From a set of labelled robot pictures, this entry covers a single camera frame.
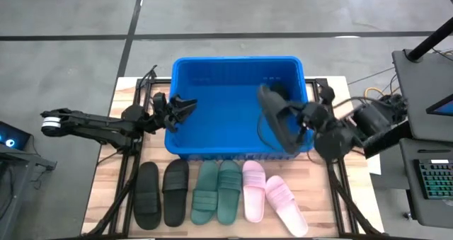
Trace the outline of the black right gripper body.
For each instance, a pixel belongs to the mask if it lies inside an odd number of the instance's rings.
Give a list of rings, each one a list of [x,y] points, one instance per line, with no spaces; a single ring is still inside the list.
[[[307,128],[317,130],[320,122],[318,120],[318,111],[320,105],[315,102],[308,102],[302,106],[302,110],[298,114],[298,123]]]

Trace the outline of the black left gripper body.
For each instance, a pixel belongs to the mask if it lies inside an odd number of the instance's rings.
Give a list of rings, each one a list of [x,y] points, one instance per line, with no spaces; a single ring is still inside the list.
[[[166,128],[176,132],[176,117],[171,104],[167,103],[166,95],[162,92],[155,93],[152,97],[154,123],[157,127]]]

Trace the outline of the black rubber slide sandal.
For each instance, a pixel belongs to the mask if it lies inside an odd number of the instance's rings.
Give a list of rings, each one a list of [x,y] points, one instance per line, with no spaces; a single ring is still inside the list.
[[[258,87],[258,102],[270,129],[283,150],[288,154],[295,154],[299,151],[301,144],[294,143],[294,136],[297,133],[292,132],[288,125],[288,119],[292,116],[297,118],[299,113],[286,113],[283,109],[287,103],[303,102],[286,101],[263,84]]]
[[[289,91],[285,85],[281,82],[275,82],[270,86],[270,90],[279,94],[284,100],[288,101],[290,99]]]
[[[169,227],[179,227],[185,220],[188,181],[189,167],[186,160],[176,159],[166,167],[162,193],[164,223]]]
[[[145,230],[157,228],[161,221],[161,200],[159,169],[154,162],[145,162],[139,167],[133,200],[137,225]]]

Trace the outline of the pink rubber slide sandal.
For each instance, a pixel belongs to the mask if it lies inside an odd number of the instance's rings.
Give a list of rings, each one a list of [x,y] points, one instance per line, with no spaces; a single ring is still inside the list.
[[[244,216],[258,223],[263,219],[265,205],[265,170],[256,161],[246,161],[242,168]]]
[[[299,209],[294,193],[280,176],[271,176],[267,180],[265,196],[291,235],[303,237],[307,234],[308,224]]]

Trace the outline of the green rubber slide sandal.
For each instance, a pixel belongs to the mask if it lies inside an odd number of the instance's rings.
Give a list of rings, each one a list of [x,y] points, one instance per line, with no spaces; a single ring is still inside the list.
[[[193,224],[208,223],[217,211],[219,168],[215,161],[204,161],[199,169],[197,182],[193,189],[190,220]]]
[[[223,161],[217,181],[217,219],[220,224],[231,225],[235,222],[241,190],[241,167],[235,161]]]

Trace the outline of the blue plastic bin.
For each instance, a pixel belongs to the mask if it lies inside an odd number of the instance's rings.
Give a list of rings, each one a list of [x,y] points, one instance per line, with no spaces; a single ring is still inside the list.
[[[312,132],[295,154],[275,138],[258,102],[258,87],[281,82],[291,101],[307,102],[303,66],[293,56],[183,57],[173,64],[172,96],[197,99],[197,107],[166,149],[187,160],[294,159],[312,149]]]

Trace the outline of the white paper sheet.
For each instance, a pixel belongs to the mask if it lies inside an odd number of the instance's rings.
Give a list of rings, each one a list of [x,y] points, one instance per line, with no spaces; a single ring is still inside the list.
[[[381,169],[380,154],[376,154],[376,155],[368,158],[367,167],[368,167],[370,174],[381,175],[382,169]]]

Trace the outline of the grey desk panel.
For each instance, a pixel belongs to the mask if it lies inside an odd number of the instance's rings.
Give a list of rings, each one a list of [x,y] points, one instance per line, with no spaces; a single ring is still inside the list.
[[[453,62],[427,53],[419,62],[403,51],[392,52],[402,96],[408,102],[408,121],[416,139],[453,142],[453,116],[432,115],[426,110],[453,95]]]

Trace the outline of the black screen with blue display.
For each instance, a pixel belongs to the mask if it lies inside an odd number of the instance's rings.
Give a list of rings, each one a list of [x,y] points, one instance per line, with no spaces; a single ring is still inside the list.
[[[426,108],[426,113],[430,115],[443,115],[453,117],[453,94],[432,104]]]

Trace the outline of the black pole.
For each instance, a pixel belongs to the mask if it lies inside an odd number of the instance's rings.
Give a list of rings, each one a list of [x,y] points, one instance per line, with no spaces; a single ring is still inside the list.
[[[419,62],[424,54],[442,42],[453,33],[453,17],[440,26],[434,33],[429,35],[413,50],[404,50],[406,58],[411,62]]]

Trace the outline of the backlit black keyboard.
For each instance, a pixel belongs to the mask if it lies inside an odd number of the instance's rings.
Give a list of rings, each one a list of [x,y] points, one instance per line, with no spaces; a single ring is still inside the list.
[[[415,174],[427,200],[453,200],[453,160],[416,159]]]

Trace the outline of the black computer with blue light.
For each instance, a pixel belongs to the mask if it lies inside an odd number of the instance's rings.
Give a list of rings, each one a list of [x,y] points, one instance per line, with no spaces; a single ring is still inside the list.
[[[31,134],[0,121],[0,144],[23,151]]]

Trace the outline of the grey keyboard desk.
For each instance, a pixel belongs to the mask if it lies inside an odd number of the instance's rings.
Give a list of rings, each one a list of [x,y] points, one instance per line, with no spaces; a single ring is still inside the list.
[[[408,217],[423,226],[453,229],[453,200],[425,199],[413,163],[416,159],[453,160],[453,144],[401,139],[399,146],[409,186]]]

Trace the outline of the dark grey side desk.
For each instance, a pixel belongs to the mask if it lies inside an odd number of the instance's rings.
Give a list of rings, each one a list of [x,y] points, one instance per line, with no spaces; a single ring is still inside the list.
[[[0,204],[0,240],[9,240],[35,168],[41,166],[53,171],[57,162],[3,144],[0,144],[0,162],[7,164],[0,166],[0,185],[2,178],[6,178],[6,200]]]

